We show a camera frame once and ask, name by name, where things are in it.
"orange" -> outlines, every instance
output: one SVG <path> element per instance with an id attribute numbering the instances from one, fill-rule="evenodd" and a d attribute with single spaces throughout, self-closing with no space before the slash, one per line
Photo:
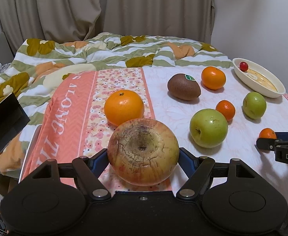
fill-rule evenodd
<path id="1" fill-rule="evenodd" d="M 236 113 L 236 109 L 234 107 L 234 105 L 232 103 L 230 103 L 227 100 L 222 100 L 220 101 L 216 108 L 217 111 L 221 112 L 224 117 L 226 118 L 227 121 L 231 120 L 232 118 L 234 118 L 235 113 Z"/>
<path id="2" fill-rule="evenodd" d="M 211 90 L 218 90 L 225 85 L 226 75 L 222 70 L 209 66 L 203 69 L 201 79 L 205 87 Z"/>
<path id="3" fill-rule="evenodd" d="M 275 132 L 270 129 L 270 128 L 265 128 L 262 129 L 262 131 L 259 134 L 259 138 L 273 138 L 273 139 L 277 139 Z"/>
<path id="4" fill-rule="evenodd" d="M 141 97 L 131 90 L 119 90 L 112 93 L 104 106 L 107 120 L 115 125 L 137 118 L 144 114 L 144 103 Z"/>

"curtain fold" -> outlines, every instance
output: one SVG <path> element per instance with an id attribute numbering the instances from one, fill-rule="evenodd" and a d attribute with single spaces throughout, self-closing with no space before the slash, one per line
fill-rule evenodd
<path id="1" fill-rule="evenodd" d="M 59 43 L 101 32 L 210 42 L 213 0 L 0 0 L 0 21 L 15 53 L 27 38 Z"/>

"green sticker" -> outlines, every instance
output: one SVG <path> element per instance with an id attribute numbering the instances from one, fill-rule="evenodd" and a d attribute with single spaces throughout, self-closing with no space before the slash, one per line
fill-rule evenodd
<path id="1" fill-rule="evenodd" d="M 185 78 L 189 81 L 195 81 L 195 79 L 190 75 L 185 75 Z"/>

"kiwi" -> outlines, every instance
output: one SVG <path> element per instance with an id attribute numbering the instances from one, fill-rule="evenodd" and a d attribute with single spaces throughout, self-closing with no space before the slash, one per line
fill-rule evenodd
<path id="1" fill-rule="evenodd" d="M 168 81 L 171 95 L 182 100 L 193 100 L 201 95 L 199 84 L 190 75 L 176 74 Z"/>

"metal screw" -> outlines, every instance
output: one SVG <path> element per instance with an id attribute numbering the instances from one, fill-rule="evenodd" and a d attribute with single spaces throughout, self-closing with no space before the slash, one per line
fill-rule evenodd
<path id="1" fill-rule="evenodd" d="M 139 199 L 140 199 L 140 200 L 147 200 L 148 198 L 147 198 L 145 195 L 141 195 L 141 196 L 139 197 Z"/>
<path id="2" fill-rule="evenodd" d="M 106 189 L 96 189 L 93 191 L 93 195 L 96 197 L 104 197 L 108 194 L 108 191 Z"/>
<path id="3" fill-rule="evenodd" d="M 192 197 L 195 192 L 191 189 L 182 189 L 179 194 L 183 197 Z"/>

